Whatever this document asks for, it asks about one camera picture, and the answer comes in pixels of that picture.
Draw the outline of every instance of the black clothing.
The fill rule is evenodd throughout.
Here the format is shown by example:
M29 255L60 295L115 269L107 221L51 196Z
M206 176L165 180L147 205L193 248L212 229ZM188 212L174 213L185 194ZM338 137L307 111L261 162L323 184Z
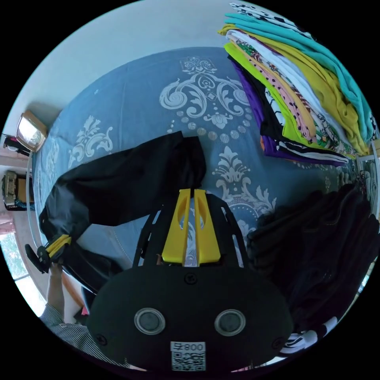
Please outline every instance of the black clothing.
M340 318L380 249L379 222L352 184L279 207L248 235L251 266L287 299L295 332Z
M78 239L91 224L118 226L157 211L180 189L198 188L206 163L198 137L172 133L61 175L39 217L47 239Z

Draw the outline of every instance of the wall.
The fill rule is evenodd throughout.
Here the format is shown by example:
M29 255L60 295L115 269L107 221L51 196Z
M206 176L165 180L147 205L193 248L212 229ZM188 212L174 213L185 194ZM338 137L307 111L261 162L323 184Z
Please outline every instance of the wall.
M135 59L171 49L222 47L226 39L217 30L224 14L232 12L229 2L144 0L94 19L62 41L33 72L9 113L4 133L15 134L26 109L51 126L93 81ZM139 38L131 38L131 30L138 31Z
M4 157L0 156L0 162L2 162ZM20 167L4 167L0 165L0 179L3 178L5 171L11 169L16 171L19 174L25 174L25 169L23 170ZM0 211L5 211L4 202L0 201ZM25 252L25 244L30 244L33 249L36 249L33 243L32 234L30 232L28 215L26 211L15 211L12 213L13 219L16 228L16 240L20 250L21 258L25 264L25 267L30 274L33 282L35 283L37 289L41 293L42 297L46 299L46 294L48 290L48 280L49 276L47 274L42 274L40 271L36 269L36 267L29 261ZM31 211L31 224L34 231L34 236L37 240L37 244L41 245L40 235L38 231L38 224L35 212ZM80 286L71 281L70 284L75 288L75 290L80 294ZM74 299L70 296L67 289L63 288L63 294L65 297L65 322L73 323L75 322L73 316L80 309L80 306L74 301Z

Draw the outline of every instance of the qr code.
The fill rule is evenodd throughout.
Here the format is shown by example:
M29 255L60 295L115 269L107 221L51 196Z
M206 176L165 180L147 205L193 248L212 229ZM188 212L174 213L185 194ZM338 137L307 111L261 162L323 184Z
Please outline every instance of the qr code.
M205 342L171 342L171 367L173 371L205 371Z
M172 352L171 364L173 371L205 371L205 352Z

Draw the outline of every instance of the blue bedspread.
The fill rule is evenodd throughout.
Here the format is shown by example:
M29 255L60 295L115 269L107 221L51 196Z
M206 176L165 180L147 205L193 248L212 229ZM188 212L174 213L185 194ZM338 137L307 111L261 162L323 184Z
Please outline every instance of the blue bedspread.
M181 130L199 136L207 162L203 188L229 204L243 236L257 218L313 190L338 189L334 168L265 157L258 127L224 49L194 47L129 62L83 90L59 115L34 156L37 214L60 175L85 162ZM186 264L196 265L194 208ZM130 268L145 218L92 225L79 244Z

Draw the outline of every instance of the striped shirt sleeve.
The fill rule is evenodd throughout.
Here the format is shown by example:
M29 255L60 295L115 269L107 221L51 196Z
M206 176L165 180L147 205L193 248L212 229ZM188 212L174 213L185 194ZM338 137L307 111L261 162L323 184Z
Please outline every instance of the striped shirt sleeve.
M52 333L76 349L107 363L130 368L127 362L120 364L104 356L86 326L64 323L60 313L51 305L46 305L40 319Z

